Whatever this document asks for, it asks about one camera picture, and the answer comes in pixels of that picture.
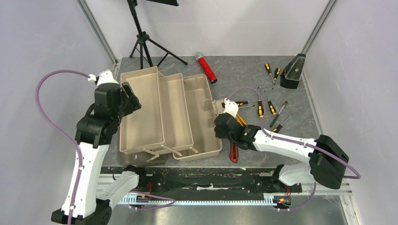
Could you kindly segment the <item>translucent brown plastic toolbox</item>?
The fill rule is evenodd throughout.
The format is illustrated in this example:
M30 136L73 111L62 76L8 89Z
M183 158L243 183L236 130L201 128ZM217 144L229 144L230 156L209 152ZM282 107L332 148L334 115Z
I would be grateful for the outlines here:
M127 165L162 165L169 157L181 162L217 156L222 140L214 120L222 111L204 74L163 75L157 67L122 73L141 109L123 118L117 161Z

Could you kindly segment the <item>red black utility knife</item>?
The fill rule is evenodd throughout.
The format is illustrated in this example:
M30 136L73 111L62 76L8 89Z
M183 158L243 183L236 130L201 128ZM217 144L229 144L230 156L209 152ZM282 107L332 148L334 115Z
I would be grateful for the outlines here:
M235 164L238 162L238 146L232 142L230 143L230 160Z

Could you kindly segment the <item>orange black utility knife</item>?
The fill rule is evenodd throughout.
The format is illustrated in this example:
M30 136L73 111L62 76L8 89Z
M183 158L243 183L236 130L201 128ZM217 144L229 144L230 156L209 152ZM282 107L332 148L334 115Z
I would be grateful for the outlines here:
M243 117L237 113L236 115L236 121L243 127L245 127L247 125L246 121L243 119Z

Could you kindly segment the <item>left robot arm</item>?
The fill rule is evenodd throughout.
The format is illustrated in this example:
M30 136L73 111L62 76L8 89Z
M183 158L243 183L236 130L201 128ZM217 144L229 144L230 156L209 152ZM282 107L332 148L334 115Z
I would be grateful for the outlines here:
M143 191L147 178L136 169L122 172L102 193L97 192L100 171L113 135L123 117L141 108L130 84L98 83L94 103L77 123L74 144L78 151L67 198L51 221L62 225L106 225L127 192Z

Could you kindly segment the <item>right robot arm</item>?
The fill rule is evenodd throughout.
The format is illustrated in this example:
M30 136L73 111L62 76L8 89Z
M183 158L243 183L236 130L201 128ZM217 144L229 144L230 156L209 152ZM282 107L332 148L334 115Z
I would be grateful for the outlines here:
M232 115L216 117L215 136L228 139L243 150L272 152L298 160L295 165L282 165L271 178L276 191L303 182L317 182L330 189L340 189L349 157L329 136L317 139L292 136L262 130L256 125L241 126Z

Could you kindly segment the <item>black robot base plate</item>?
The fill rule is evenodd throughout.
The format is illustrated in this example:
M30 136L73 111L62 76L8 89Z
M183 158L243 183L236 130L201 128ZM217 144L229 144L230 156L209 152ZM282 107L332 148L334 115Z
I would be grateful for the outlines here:
M136 190L182 200L261 200L264 194L301 194L314 183L287 186L276 178L279 167L146 167Z

